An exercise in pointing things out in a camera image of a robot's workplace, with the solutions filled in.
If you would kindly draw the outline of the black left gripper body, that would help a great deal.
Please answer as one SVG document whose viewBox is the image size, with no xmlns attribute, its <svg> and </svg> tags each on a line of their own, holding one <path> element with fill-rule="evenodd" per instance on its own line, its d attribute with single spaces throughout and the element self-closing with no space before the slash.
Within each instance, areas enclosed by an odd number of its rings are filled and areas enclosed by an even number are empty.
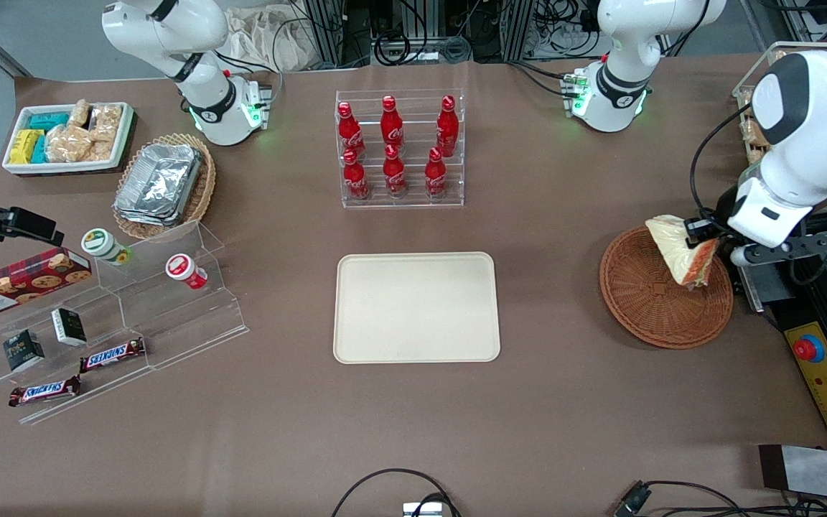
<svg viewBox="0 0 827 517">
<path fill-rule="evenodd" d="M 741 236 L 732 229 L 728 222 L 736 202 L 737 189 L 725 190 L 721 196 L 719 196 L 719 199 L 716 200 L 716 222 L 721 226 L 723 238 L 741 241 Z"/>
</svg>

